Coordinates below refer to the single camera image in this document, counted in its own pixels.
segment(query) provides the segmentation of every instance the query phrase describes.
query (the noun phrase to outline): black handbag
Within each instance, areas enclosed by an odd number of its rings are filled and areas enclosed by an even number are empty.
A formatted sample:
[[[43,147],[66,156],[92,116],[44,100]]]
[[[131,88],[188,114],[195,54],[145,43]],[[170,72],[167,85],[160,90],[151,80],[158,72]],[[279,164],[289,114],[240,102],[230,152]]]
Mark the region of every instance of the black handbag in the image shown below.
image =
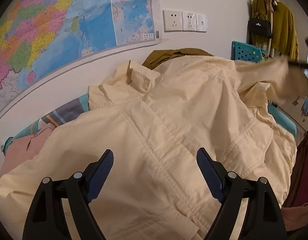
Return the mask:
[[[257,2],[256,2],[255,18],[252,18],[248,22],[248,30],[250,32],[258,34],[262,37],[272,39],[273,35],[272,35],[272,31],[271,31],[271,23],[267,20],[268,19],[267,18],[267,5],[266,5],[265,0],[264,0],[265,14],[266,14],[266,16],[264,16],[261,13],[257,14],[258,3],[259,3],[259,0],[257,0]],[[264,17],[264,20],[259,19],[260,15],[262,15]]]

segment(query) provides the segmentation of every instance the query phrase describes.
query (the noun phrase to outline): white wall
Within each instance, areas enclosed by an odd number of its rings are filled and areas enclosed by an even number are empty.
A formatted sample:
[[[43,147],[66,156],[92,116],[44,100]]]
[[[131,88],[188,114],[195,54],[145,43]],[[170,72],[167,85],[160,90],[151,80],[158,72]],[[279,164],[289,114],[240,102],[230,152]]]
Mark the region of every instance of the white wall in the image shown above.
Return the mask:
[[[216,56],[230,58],[233,40],[246,42],[249,0],[160,0],[161,9],[204,13],[207,33],[164,33],[168,39],[152,47],[122,52],[73,69],[49,81],[13,106],[0,119],[0,146],[5,140],[43,115],[87,93],[90,84],[101,82],[115,66],[127,60],[143,63],[157,49],[200,48]],[[0,151],[0,168],[3,163]]]

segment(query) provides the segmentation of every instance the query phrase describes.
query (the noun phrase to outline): olive green cloth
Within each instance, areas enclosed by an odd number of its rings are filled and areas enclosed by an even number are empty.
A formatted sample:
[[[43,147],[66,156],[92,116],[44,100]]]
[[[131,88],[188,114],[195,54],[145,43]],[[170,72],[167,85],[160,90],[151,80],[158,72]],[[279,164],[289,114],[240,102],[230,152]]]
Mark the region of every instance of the olive green cloth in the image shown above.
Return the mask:
[[[149,69],[154,69],[161,63],[168,61],[169,59],[175,57],[182,57],[182,56],[213,56],[212,54],[207,53],[202,49],[192,49],[192,48],[185,48],[185,49],[165,49],[165,50],[154,50],[144,61],[142,64],[144,67]]]
[[[252,2],[252,17],[255,17],[257,0]],[[295,21],[291,10],[283,3],[277,3],[277,11],[273,12],[273,38],[272,47],[284,55],[289,56],[292,61],[299,60],[298,39],[295,30]],[[259,0],[257,14],[265,16],[265,7],[263,0]],[[268,20],[270,20],[270,12],[268,11]],[[256,43],[267,44],[268,38],[252,33],[253,45]]]

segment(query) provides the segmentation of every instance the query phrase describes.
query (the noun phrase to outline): jacket pocket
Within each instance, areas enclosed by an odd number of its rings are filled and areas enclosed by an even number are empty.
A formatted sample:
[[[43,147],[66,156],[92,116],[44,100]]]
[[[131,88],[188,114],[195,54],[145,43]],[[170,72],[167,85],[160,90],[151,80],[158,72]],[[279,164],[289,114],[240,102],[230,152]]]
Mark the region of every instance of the jacket pocket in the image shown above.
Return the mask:
[[[191,240],[198,227],[176,209],[170,209],[135,227],[124,230],[109,240]]]
[[[272,139],[272,128],[266,123],[254,119],[232,141],[221,163],[227,171],[234,171],[241,178],[245,178],[264,162],[265,153]]]

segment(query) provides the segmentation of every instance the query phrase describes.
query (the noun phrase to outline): cream jacket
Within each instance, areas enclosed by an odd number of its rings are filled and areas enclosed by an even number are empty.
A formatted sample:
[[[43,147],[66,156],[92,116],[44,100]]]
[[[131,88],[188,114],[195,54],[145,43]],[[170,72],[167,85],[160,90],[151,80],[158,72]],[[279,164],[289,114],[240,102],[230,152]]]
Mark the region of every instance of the cream jacket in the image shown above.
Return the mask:
[[[204,147],[242,178],[268,178],[281,205],[295,162],[293,136],[267,112],[267,100],[308,94],[285,58],[253,64],[185,56],[155,70],[134,62],[89,87],[91,111],[56,128],[40,153],[0,179],[0,219],[22,238],[41,180],[66,179],[106,149],[113,168],[90,208],[108,240],[203,239],[220,208],[196,163]],[[73,239],[79,239],[63,201]],[[231,239],[237,239],[246,209]]]

